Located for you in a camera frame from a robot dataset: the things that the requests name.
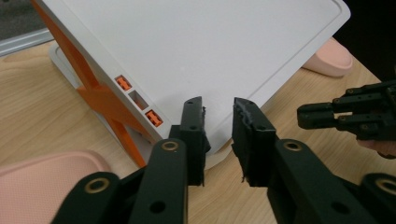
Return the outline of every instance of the pink object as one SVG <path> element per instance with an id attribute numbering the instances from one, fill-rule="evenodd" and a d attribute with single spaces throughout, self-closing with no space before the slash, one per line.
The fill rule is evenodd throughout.
<path id="1" fill-rule="evenodd" d="M 334 39 L 329 39 L 303 68 L 331 77 L 341 77 L 351 72 L 352 55 Z"/>
<path id="2" fill-rule="evenodd" d="M 71 151 L 0 168 L 0 223 L 50 223 L 86 175 L 110 171 L 93 151 Z"/>

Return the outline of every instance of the light wood surface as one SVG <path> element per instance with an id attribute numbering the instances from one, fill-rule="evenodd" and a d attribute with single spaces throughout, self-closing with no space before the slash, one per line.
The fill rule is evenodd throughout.
<path id="1" fill-rule="evenodd" d="M 51 43 L 0 58 L 0 165 L 75 149 L 100 153 L 115 174 L 137 166 L 51 62 Z M 305 142 L 330 170 L 359 183 L 369 173 L 396 175 L 396 161 L 359 147 L 355 135 L 297 126 L 296 109 L 329 102 L 347 88 L 378 80 L 355 61 L 352 74 L 325 77 L 300 69 L 265 106 L 280 138 Z M 205 172 L 205 187 L 189 187 L 190 223 L 275 223 L 266 189 L 249 188 L 233 153 Z"/>

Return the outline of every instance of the black mechanical linkage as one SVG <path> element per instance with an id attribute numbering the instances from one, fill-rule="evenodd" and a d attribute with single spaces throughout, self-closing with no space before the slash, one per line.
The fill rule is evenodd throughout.
<path id="1" fill-rule="evenodd" d="M 98 172 L 70 191 L 52 223 L 187 223 L 188 185 L 204 184 L 202 98 L 184 104 L 180 125 L 156 143 L 148 165 L 119 179 Z"/>
<path id="2" fill-rule="evenodd" d="M 304 143 L 278 140 L 273 125 L 250 101 L 235 98 L 233 141 L 250 186 L 268 188 L 278 223 L 389 223 L 396 218 L 394 176 L 367 175 L 357 186 L 333 175 Z"/>
<path id="3" fill-rule="evenodd" d="M 396 80 L 348 89 L 331 103 L 302 105 L 297 119 L 304 129 L 334 127 L 360 140 L 395 141 Z"/>

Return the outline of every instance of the orange stand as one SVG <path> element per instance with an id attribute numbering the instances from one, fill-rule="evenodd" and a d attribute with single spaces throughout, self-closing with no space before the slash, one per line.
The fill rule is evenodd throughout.
<path id="1" fill-rule="evenodd" d="M 108 86 L 99 83 L 82 54 L 38 3 L 35 0 L 31 2 L 81 80 L 83 86 L 78 88 L 78 93 L 92 110 L 100 113 L 106 119 L 124 149 L 137 165 L 145 166 L 146 163 L 134 144 L 134 140 L 128 134 L 125 125 L 149 138 L 150 135 L 147 130 Z"/>

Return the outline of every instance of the white plastic device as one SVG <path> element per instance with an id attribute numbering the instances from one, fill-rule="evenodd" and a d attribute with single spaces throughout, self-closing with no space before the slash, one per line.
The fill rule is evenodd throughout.
<path id="1" fill-rule="evenodd" d="M 202 96 L 209 154 L 231 137 L 234 97 L 264 105 L 349 17 L 341 0 L 37 2 L 154 139 Z"/>

